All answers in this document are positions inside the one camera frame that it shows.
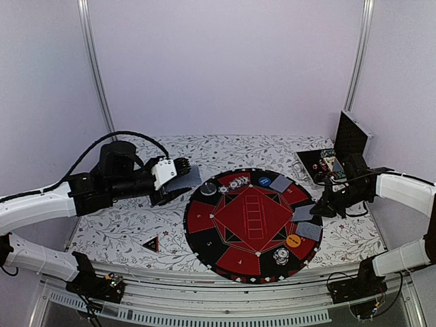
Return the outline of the blue card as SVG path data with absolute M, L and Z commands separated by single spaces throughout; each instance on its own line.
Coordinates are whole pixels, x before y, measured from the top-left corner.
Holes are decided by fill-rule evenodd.
M 323 227 L 310 223 L 308 221 L 301 221 L 297 224 L 296 234 L 314 241 L 319 241 L 322 237 Z
M 293 183 L 292 180 L 280 174 L 274 181 L 271 182 L 269 187 L 279 193 L 283 193 Z
M 313 215 L 311 214 L 311 209 L 313 207 L 314 207 L 314 204 L 296 207 L 294 212 L 293 212 L 291 221 L 292 222 L 300 222 L 300 221 L 312 220 Z

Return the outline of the orange big blind button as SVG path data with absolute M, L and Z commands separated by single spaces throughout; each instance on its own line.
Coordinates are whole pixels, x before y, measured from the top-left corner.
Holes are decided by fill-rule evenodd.
M 286 238 L 286 245 L 290 248 L 297 248 L 301 245 L 301 238 L 299 237 L 299 235 L 296 234 L 290 234 L 287 238 Z

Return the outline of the white blue chip stack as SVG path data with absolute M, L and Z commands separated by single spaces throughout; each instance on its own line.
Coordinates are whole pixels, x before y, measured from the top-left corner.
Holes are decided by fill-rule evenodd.
M 285 247 L 281 247 L 276 249 L 272 256 L 277 265 L 285 266 L 289 262 L 290 251 Z

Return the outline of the blue small blind button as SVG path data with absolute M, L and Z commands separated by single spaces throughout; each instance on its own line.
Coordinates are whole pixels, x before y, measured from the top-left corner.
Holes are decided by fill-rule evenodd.
M 268 187 L 272 183 L 272 181 L 268 177 L 262 176 L 259 178 L 258 183 L 263 187 Z

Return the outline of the blue playing card deck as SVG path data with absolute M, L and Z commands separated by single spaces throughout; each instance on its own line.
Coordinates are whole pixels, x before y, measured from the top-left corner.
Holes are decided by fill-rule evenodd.
M 200 169 L 198 165 L 192 165 L 188 174 L 176 177 L 163 186 L 164 191 L 178 191 L 184 188 L 192 188 L 202 184 Z

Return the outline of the black dealer button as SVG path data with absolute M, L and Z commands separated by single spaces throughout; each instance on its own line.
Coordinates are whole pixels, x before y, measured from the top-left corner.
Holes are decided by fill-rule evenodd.
M 213 196 L 217 193 L 217 186 L 212 182 L 205 182 L 200 186 L 200 193 L 203 196 Z

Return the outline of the white blue chip row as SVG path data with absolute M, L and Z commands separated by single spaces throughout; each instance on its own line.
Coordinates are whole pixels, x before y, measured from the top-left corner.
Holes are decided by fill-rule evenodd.
M 231 180 L 227 185 L 222 185 L 218 188 L 220 193 L 227 193 L 235 189 L 244 187 L 250 183 L 250 178 L 248 176 L 240 176 Z

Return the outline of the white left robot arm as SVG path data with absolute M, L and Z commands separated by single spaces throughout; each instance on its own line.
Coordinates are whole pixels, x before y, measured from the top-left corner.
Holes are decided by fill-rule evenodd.
M 152 206 L 173 201 L 187 188 L 167 191 L 169 182 L 191 170 L 186 158 L 168 155 L 142 161 L 134 144 L 115 141 L 101 147 L 96 166 L 72 174 L 59 185 L 1 199 L 1 267 L 24 268 L 75 283 L 87 296 L 102 288 L 89 258 L 31 243 L 14 230 L 51 219 L 81 217 L 110 208 L 118 200 L 146 196 Z

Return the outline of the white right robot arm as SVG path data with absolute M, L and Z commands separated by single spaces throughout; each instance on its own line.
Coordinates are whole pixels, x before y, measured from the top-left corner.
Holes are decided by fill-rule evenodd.
M 372 203 L 372 213 L 392 247 L 361 261 L 352 283 L 355 295 L 368 296 L 389 274 L 434 265 L 435 184 L 391 168 L 369 168 L 360 154 L 346 157 L 343 168 L 343 188 L 334 189 L 325 178 L 322 196 L 311 214 L 344 217 L 347 208 Z

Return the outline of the floral patterned tablecloth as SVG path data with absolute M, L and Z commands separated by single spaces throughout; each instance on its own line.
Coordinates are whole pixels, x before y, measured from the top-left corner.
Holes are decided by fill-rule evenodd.
M 290 177 L 314 198 L 315 186 L 298 161 L 298 151 L 330 147 L 325 137 L 303 136 L 161 136 L 159 142 L 171 157 L 186 157 L 198 165 L 203 179 L 237 168 L 265 168 Z M 147 270 L 206 273 L 183 233 L 183 213 L 189 195 L 151 208 L 147 198 L 117 202 L 113 207 L 82 217 L 70 250 L 90 260 Z M 310 269 L 353 264 L 382 253 L 385 244 L 372 217 L 361 205 L 348 210 L 346 218 L 325 218 L 320 250 L 309 262 Z M 142 247 L 159 237 L 159 253 Z

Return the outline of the aluminium poker chip case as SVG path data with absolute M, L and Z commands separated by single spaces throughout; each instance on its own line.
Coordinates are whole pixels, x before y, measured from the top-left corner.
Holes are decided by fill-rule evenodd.
M 343 182 L 345 159 L 353 154 L 365 157 L 373 137 L 373 133 L 349 112 L 342 111 L 332 146 L 298 151 L 296 156 L 314 183 L 323 183 L 326 176 L 334 182 Z

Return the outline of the triangular red black token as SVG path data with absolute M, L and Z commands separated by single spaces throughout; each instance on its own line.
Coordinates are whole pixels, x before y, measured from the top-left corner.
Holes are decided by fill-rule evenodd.
M 153 253 L 159 253 L 159 237 L 154 236 L 150 238 L 142 244 L 142 247 L 149 251 L 152 251 Z

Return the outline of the round red black poker mat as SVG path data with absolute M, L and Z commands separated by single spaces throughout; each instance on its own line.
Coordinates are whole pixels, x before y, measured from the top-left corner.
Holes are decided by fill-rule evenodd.
M 262 176 L 274 181 L 279 175 L 271 170 L 242 168 L 209 178 L 206 182 L 217 186 L 213 196 L 203 196 L 200 186 L 193 192 L 184 212 L 184 233 L 205 267 L 235 282 L 261 284 L 291 277 L 315 257 L 322 237 L 314 241 L 300 236 L 299 247 L 286 245 L 286 238 L 296 234 L 299 223 L 291 221 L 295 208 L 314 204 L 309 192 L 289 177 L 293 183 L 283 193 L 258 183 Z M 220 186 L 240 176 L 248 176 L 250 183 L 219 192 Z M 272 257 L 281 247 L 290 251 L 285 266 L 277 265 Z

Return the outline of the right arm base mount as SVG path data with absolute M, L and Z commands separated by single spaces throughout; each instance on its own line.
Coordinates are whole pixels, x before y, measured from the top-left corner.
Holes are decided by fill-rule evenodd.
M 388 290 L 382 280 L 361 282 L 356 278 L 328 281 L 327 290 L 334 304 L 349 303 L 351 314 L 359 320 L 368 320 L 379 311 Z

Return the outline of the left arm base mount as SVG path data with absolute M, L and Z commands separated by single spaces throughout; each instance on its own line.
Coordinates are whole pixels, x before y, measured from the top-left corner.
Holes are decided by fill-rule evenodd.
M 113 272 L 104 277 L 98 277 L 94 272 L 79 272 L 72 281 L 66 283 L 65 289 L 84 298 L 120 304 L 125 283 L 122 275 Z

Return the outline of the aluminium front rail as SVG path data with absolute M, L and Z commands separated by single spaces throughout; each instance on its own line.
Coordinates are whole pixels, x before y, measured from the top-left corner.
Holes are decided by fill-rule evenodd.
M 387 292 L 335 303 L 327 285 L 357 273 L 356 264 L 304 269 L 259 285 L 211 272 L 115 267 L 124 277 L 119 304 L 88 302 L 44 277 L 31 326 L 428 326 L 409 274 L 390 275 Z

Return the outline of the left aluminium frame post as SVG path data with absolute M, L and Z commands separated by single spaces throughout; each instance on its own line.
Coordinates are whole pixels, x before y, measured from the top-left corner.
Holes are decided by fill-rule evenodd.
M 115 132 L 116 131 L 115 124 L 112 118 L 112 113 L 108 105 L 103 78 L 99 68 L 97 51 L 95 48 L 95 40 L 93 37 L 91 15 L 89 10 L 89 1 L 78 0 L 77 5 L 78 5 L 78 14 L 79 14 L 80 25 L 82 29 L 82 35 L 84 39 L 85 51 L 87 54 L 87 58 L 89 60 L 91 77 L 93 79 L 93 84 L 95 86 L 97 100 L 102 113 L 104 125 L 108 133 Z

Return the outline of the aluminium frame post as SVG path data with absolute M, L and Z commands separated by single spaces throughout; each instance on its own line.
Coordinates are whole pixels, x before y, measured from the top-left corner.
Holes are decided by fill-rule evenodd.
M 115 124 L 112 118 L 112 113 L 108 105 L 103 78 L 99 68 L 97 51 L 95 48 L 95 40 L 93 37 L 91 15 L 89 10 L 89 1 L 78 0 L 77 5 L 78 5 L 78 14 L 79 14 L 80 25 L 82 29 L 82 35 L 84 39 L 85 51 L 87 54 L 87 58 L 89 60 L 91 77 L 93 79 L 93 84 L 95 86 L 97 100 L 102 113 L 104 125 L 108 133 L 115 132 L 116 131 Z
M 364 58 L 369 43 L 374 5 L 374 0 L 363 1 L 363 10 L 360 22 L 360 32 L 358 36 L 356 56 L 343 107 L 343 110 L 345 112 L 351 112 L 353 109 L 354 100 L 358 90 L 360 75 L 364 64 Z

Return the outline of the right aluminium frame post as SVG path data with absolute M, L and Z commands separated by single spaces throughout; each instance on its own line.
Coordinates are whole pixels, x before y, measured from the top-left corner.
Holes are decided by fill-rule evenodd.
M 374 0 L 363 1 L 363 10 L 360 22 L 360 32 L 358 36 L 356 56 L 343 107 L 343 110 L 345 112 L 351 112 L 353 109 L 354 100 L 358 90 L 360 75 L 364 64 L 364 58 L 369 43 L 374 5 Z

